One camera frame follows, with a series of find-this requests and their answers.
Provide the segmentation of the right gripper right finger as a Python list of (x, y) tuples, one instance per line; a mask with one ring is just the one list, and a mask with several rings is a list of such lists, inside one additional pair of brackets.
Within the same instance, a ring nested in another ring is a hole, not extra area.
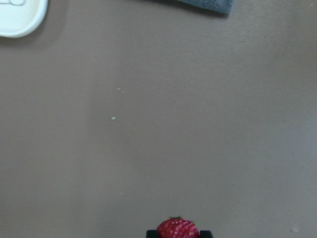
[(213, 234), (209, 230), (201, 230), (200, 231), (200, 238), (213, 238)]

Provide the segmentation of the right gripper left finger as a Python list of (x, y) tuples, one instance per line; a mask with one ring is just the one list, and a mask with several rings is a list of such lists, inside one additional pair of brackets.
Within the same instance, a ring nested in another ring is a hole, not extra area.
[(147, 230), (146, 231), (146, 238), (158, 238), (157, 230)]

